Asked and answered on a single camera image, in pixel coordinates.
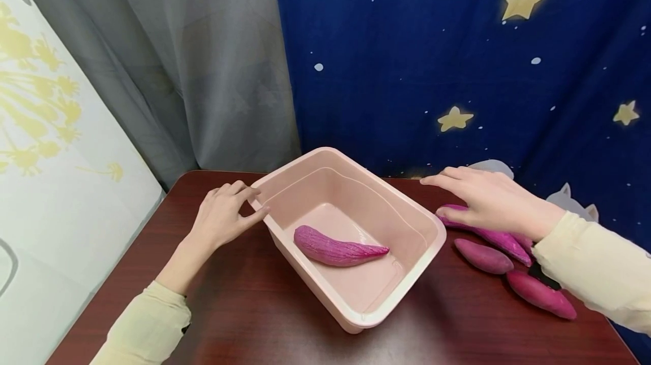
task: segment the curtain fold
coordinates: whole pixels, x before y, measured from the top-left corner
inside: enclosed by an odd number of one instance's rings
[[[299,153],[276,0],[34,0],[168,188]]]

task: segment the left hand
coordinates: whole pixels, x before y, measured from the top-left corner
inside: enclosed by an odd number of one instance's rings
[[[188,240],[206,246],[209,253],[231,242],[269,214],[269,207],[263,207],[249,216],[240,215],[242,204],[258,194],[260,190],[250,188],[241,180],[211,190],[199,207]]]

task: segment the purple sweet potato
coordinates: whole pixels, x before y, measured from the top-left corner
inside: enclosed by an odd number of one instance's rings
[[[472,266],[493,275],[504,275],[513,270],[513,262],[505,254],[489,246],[457,238],[454,246]]]
[[[506,279],[513,291],[532,305],[556,314],[560,318],[568,320],[576,318],[576,310],[560,291],[548,288],[521,271],[507,272]]]
[[[533,247],[533,241],[531,240],[531,238],[527,238],[521,233],[512,233],[511,236],[513,236],[514,240],[516,240],[518,244],[522,246],[522,249],[524,249],[526,253],[533,256],[533,252],[531,252],[531,248]]]
[[[457,206],[454,204],[446,204],[444,207],[452,208],[454,210],[465,211],[468,207]],[[505,251],[511,257],[517,259],[519,262],[522,262],[524,266],[531,266],[531,257],[526,253],[526,251],[520,246],[520,244],[515,240],[515,238],[506,232],[496,232],[488,231],[487,229],[469,227],[468,225],[455,223],[446,219],[444,216],[439,217],[443,224],[446,227],[466,229],[467,231],[474,232],[476,235],[484,238],[489,244],[495,245],[501,250]]]
[[[330,266],[356,266],[389,253],[385,246],[333,240],[308,225],[294,232],[294,243],[306,257]]]

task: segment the plastic tub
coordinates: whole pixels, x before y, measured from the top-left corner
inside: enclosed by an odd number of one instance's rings
[[[347,158],[321,147],[256,181],[255,210],[277,248],[344,330],[357,334],[393,311],[445,242],[441,221]],[[294,244],[309,225],[340,241],[389,246],[390,253],[354,267],[313,262]]]

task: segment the dark red table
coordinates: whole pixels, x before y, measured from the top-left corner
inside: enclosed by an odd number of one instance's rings
[[[189,231],[207,191],[256,173],[185,174],[81,314],[48,364],[88,364],[131,299]],[[435,211],[453,195],[389,180]],[[245,206],[244,214],[252,212]],[[606,319],[567,322],[528,305],[504,279],[472,269],[450,231],[441,252],[380,326],[346,334],[275,248],[264,224],[223,246],[189,292],[192,326],[166,364],[637,364]]]

